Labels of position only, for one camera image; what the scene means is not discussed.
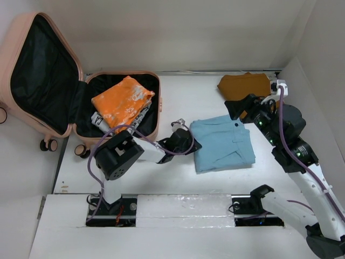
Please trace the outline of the mustard brown cloth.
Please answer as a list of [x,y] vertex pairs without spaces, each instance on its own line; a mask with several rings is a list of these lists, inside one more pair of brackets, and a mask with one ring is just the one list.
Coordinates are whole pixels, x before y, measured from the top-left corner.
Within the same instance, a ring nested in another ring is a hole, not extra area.
[[218,89],[226,101],[240,101],[249,94],[264,98],[271,94],[271,81],[266,74],[225,75],[218,83]]

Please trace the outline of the light blue cloth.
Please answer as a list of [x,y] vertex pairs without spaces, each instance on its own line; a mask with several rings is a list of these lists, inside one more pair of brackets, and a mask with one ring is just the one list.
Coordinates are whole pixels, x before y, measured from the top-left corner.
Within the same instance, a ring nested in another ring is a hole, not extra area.
[[250,167],[256,162],[250,131],[223,115],[195,120],[190,129],[202,148],[194,153],[196,173]]

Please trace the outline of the orange white cloth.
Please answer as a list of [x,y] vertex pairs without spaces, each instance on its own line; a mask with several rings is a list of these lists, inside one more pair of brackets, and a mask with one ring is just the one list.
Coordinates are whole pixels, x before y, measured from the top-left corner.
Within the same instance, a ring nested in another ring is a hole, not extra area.
[[152,102],[153,91],[127,76],[118,84],[93,97],[91,102],[109,127],[130,125]]

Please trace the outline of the newspaper print cloth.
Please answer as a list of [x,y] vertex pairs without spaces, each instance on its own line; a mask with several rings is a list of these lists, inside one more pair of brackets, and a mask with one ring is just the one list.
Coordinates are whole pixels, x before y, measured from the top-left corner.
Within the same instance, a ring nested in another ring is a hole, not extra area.
[[92,125],[96,126],[100,131],[106,133],[111,128],[120,125],[130,125],[137,129],[148,113],[153,102],[146,101],[142,106],[141,102],[129,101],[120,104],[115,109],[107,109],[105,111],[94,112],[91,116]]

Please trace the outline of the pink hard-shell suitcase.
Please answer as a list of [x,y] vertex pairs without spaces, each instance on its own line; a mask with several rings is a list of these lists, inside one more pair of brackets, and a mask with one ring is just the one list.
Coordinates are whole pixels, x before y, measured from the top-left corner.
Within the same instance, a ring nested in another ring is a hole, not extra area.
[[92,98],[132,77],[153,91],[151,106],[136,136],[154,140],[161,113],[161,87],[150,71],[112,71],[84,77],[78,57],[45,13],[17,15],[1,45],[1,113],[12,114],[44,135],[42,151],[55,151],[57,139],[76,134],[75,154],[83,159],[102,132],[92,124]]

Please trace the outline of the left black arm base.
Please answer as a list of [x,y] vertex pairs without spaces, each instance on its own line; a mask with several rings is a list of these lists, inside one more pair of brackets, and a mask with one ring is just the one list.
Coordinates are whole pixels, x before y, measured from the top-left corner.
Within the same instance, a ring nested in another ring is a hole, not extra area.
[[86,226],[88,227],[135,227],[137,211],[137,195],[125,195],[113,204],[105,201],[100,203],[99,196],[90,194],[87,196],[88,212]]

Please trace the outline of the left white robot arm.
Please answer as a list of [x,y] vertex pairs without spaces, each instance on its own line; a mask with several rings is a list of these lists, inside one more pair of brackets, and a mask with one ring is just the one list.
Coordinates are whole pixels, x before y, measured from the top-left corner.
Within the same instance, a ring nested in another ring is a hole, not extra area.
[[94,153],[96,165],[103,173],[101,207],[109,214],[120,209],[120,178],[138,160],[164,164],[175,156],[188,155],[201,148],[202,145],[190,131],[183,128],[174,130],[170,137],[156,142],[136,138],[128,131],[113,136]]

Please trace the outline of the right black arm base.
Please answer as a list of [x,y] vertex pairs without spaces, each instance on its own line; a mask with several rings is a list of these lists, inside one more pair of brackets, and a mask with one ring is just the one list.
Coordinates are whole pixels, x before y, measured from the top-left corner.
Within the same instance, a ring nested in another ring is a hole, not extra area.
[[282,219],[264,210],[261,199],[274,189],[262,185],[247,195],[233,195],[228,211],[234,216],[235,227],[284,227]]

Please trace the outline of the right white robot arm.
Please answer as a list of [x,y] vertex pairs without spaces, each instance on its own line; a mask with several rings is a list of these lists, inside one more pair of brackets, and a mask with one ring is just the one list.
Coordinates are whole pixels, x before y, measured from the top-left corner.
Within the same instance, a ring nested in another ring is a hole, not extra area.
[[230,118],[246,112],[245,122],[254,123],[273,146],[272,155],[284,172],[299,187],[312,214],[279,196],[268,185],[261,185],[247,195],[232,198],[230,210],[241,221],[268,213],[297,230],[318,258],[344,256],[344,209],[323,176],[319,160],[300,133],[306,125],[301,112],[292,105],[263,101],[254,94],[240,101],[226,101]]

